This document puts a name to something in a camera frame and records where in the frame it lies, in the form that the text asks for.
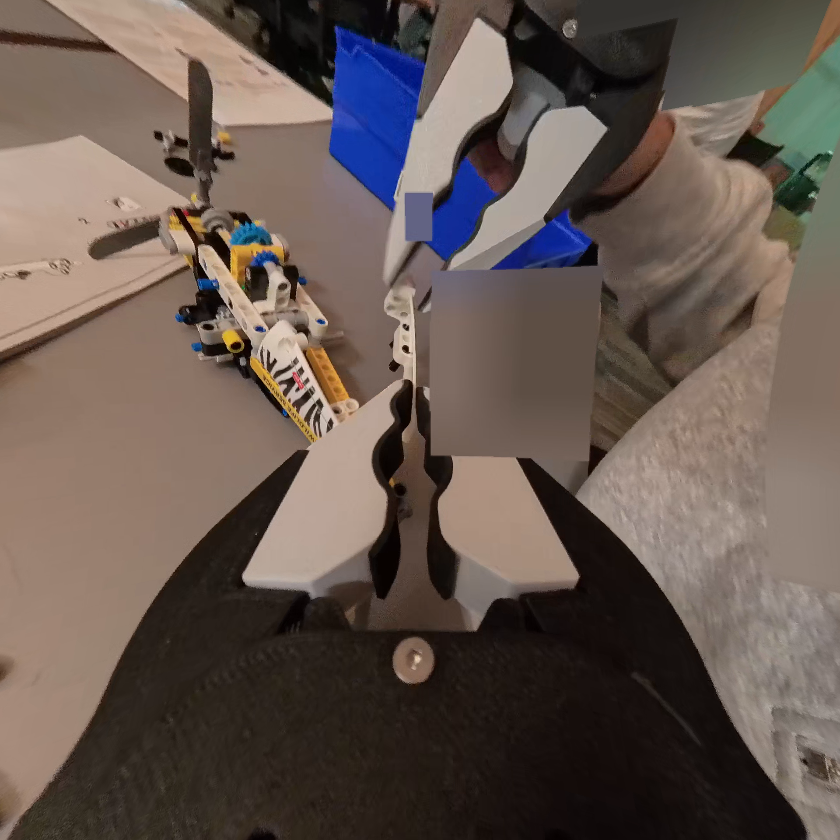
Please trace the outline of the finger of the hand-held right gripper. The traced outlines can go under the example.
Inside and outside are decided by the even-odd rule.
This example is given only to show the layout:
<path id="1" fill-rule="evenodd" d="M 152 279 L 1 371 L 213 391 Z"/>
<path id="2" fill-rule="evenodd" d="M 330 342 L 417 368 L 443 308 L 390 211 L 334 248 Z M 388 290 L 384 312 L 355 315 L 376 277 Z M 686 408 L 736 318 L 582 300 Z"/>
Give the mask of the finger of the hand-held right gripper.
<path id="1" fill-rule="evenodd" d="M 518 153 L 513 180 L 484 208 L 448 269 L 492 269 L 541 231 L 563 190 L 606 132 L 604 123 L 584 107 L 540 115 Z"/>
<path id="2" fill-rule="evenodd" d="M 468 141 L 509 99 L 510 24 L 510 16 L 435 17 L 385 241 L 385 284 L 397 283 L 419 246 L 406 232 L 408 194 L 430 194 L 433 208 L 446 202 Z"/>

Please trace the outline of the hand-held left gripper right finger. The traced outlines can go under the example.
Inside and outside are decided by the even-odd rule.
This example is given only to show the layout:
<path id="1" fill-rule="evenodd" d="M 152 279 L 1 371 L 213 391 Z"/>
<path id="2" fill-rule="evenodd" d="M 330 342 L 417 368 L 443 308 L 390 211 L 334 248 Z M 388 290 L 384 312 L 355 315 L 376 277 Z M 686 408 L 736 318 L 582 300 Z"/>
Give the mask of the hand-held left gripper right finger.
<path id="1" fill-rule="evenodd" d="M 416 427 L 434 484 L 427 569 L 435 591 L 462 607 L 573 589 L 579 574 L 515 458 L 432 452 L 428 389 L 418 387 Z"/>

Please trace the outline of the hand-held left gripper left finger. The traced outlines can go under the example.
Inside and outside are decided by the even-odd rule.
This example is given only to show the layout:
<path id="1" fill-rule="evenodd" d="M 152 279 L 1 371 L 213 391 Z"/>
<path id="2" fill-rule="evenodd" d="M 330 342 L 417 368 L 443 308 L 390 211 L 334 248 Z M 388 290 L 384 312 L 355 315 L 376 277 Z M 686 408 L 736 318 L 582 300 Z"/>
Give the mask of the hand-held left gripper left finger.
<path id="1" fill-rule="evenodd" d="M 311 444 L 245 567 L 246 585 L 384 599 L 400 563 L 398 499 L 413 384 L 400 380 Z"/>

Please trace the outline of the yellow white lego helicopter model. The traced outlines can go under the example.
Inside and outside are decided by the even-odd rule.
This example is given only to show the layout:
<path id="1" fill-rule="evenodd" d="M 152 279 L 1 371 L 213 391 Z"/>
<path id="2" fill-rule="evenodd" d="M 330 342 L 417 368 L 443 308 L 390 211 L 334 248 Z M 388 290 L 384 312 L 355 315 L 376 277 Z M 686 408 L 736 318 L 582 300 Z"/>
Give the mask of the yellow white lego helicopter model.
<path id="1" fill-rule="evenodd" d="M 157 237 L 184 259 L 195 281 L 194 303 L 175 318 L 194 328 L 202 361 L 233 366 L 314 443 L 359 408 L 325 350 L 340 339 L 306 291 L 287 241 L 244 212 L 211 201 L 214 182 L 214 86 L 204 63 L 187 61 L 188 140 L 196 190 L 189 204 L 154 219 L 115 224 L 93 239 L 89 256 L 104 260 Z"/>

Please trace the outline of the white curved lego panel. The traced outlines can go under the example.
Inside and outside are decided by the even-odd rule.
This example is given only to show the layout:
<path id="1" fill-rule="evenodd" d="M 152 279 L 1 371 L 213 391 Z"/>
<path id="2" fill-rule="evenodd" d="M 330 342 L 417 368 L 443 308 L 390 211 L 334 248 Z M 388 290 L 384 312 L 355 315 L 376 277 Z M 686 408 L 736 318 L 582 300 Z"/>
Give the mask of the white curved lego panel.
<path id="1" fill-rule="evenodd" d="M 392 399 L 398 420 L 403 449 L 410 448 L 415 437 L 414 397 L 417 388 L 416 289 L 411 280 L 398 280 L 387 292 L 385 314 L 395 321 L 392 340 L 392 364 L 400 375 Z"/>

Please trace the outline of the person's right forearm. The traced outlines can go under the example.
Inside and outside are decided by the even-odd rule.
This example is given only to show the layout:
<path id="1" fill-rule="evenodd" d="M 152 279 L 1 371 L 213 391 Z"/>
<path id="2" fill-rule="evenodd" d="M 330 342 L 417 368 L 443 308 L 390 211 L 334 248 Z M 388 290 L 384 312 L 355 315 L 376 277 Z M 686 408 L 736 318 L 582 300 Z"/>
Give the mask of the person's right forearm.
<path id="1" fill-rule="evenodd" d="M 752 329 L 777 343 L 795 264 L 764 233 L 765 176 L 699 150 L 672 118 L 672 142 L 637 189 L 588 195 L 570 219 L 598 246 L 628 336 L 677 385 Z"/>

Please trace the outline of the small black lego assembly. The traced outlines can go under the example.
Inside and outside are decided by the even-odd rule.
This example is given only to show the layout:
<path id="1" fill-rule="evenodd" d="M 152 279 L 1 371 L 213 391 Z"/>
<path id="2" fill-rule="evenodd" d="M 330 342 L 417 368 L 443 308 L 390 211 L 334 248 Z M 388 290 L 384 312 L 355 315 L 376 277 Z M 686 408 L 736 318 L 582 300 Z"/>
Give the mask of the small black lego assembly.
<path id="1" fill-rule="evenodd" d="M 153 132 L 154 138 L 161 145 L 166 168 L 176 175 L 187 178 L 195 176 L 195 167 L 190 156 L 188 140 L 172 131 Z M 217 171 L 216 161 L 233 161 L 236 157 L 230 135 L 217 131 L 213 137 L 212 159 L 213 172 Z"/>

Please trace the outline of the lego instruction booklet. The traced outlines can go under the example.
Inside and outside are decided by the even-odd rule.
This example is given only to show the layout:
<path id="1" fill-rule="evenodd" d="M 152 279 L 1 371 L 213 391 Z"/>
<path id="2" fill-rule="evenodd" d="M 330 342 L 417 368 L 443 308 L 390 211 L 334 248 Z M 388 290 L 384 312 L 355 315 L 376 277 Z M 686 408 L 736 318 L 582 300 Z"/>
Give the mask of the lego instruction booklet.
<path id="1" fill-rule="evenodd" d="M 179 271 L 157 237 L 104 260 L 88 247 L 116 223 L 183 202 L 85 137 L 2 150 L 2 359 Z"/>

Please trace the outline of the person's right hand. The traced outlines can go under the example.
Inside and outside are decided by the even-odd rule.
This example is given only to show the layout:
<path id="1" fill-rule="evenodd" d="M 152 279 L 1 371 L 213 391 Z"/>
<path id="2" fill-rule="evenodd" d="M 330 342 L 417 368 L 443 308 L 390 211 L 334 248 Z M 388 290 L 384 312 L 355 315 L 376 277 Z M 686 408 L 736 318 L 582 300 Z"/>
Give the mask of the person's right hand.
<path id="1" fill-rule="evenodd" d="M 637 189 L 658 167 L 675 133 L 669 112 L 658 111 L 643 138 L 618 168 L 592 191 L 594 197 L 621 198 Z"/>

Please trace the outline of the blue plastic bin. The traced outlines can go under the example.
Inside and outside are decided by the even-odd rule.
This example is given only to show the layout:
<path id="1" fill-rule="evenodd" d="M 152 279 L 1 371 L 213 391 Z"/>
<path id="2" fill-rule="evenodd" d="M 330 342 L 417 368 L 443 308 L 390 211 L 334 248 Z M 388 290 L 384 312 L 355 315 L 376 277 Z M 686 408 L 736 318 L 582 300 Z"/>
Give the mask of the blue plastic bin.
<path id="1" fill-rule="evenodd" d="M 394 207 L 417 109 L 424 63 L 337 26 L 329 151 L 370 193 Z M 460 163 L 453 192 L 434 211 L 430 248 L 448 259 L 472 234 L 481 209 L 495 196 L 468 161 Z M 496 264 L 501 270 L 585 265 L 594 246 L 555 218 Z"/>

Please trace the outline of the dark background furniture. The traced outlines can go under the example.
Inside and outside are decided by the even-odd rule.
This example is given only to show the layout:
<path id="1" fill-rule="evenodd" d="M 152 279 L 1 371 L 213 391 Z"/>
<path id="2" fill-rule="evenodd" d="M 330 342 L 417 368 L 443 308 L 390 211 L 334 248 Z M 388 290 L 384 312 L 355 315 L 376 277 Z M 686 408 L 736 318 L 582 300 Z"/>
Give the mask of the dark background furniture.
<path id="1" fill-rule="evenodd" d="M 333 104 L 336 28 L 424 59 L 435 1 L 187 1 L 263 60 Z"/>

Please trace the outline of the green plastic object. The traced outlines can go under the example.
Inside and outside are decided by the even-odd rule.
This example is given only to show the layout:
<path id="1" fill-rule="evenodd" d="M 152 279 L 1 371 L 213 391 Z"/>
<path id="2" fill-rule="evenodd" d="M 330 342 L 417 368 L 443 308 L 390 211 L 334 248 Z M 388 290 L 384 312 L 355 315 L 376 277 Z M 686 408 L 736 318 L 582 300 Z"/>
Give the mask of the green plastic object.
<path id="1" fill-rule="evenodd" d="M 763 140 L 777 147 L 786 178 L 774 201 L 809 218 L 833 161 L 839 136 L 838 43 L 805 72 L 764 118 Z"/>

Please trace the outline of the person's grey fleece clothing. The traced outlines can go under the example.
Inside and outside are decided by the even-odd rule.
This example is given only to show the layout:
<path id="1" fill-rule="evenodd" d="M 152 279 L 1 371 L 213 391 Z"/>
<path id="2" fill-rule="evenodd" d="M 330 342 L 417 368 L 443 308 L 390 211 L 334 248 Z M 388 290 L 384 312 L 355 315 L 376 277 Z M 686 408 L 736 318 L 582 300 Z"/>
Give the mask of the person's grey fleece clothing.
<path id="1" fill-rule="evenodd" d="M 667 595 L 723 705 L 809 838 L 838 838 L 837 594 L 775 579 L 764 463 L 781 322 L 751 327 L 644 415 L 577 497 Z"/>

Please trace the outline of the thin paper instruction booklet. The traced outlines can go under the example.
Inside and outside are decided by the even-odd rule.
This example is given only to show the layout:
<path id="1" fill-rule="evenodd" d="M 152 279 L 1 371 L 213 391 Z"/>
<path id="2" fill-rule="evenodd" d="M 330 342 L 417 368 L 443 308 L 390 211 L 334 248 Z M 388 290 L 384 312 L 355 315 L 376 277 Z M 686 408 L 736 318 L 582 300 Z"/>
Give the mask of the thin paper instruction booklet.
<path id="1" fill-rule="evenodd" d="M 183 2 L 50 3 L 182 98 L 187 98 L 187 61 L 202 61 L 220 127 L 331 123 L 329 105 Z"/>

